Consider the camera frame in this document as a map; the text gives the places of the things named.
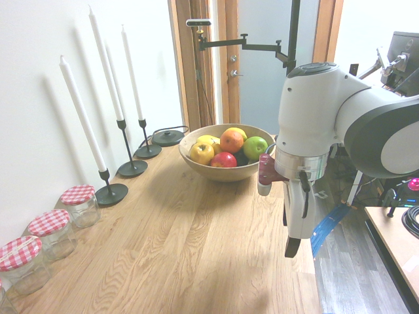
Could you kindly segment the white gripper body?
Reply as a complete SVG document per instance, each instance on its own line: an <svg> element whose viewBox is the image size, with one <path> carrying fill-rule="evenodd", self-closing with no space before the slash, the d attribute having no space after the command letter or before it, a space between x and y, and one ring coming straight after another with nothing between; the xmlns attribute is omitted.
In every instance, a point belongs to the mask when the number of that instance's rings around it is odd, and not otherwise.
<svg viewBox="0 0 419 314"><path fill-rule="evenodd" d="M308 209L303 218L306 193L299 181L287 181L284 188L285 210L287 216L287 231L289 237L308 239L316 226L315 212L316 200L314 188L309 182L310 191L308 194Z"/></svg>

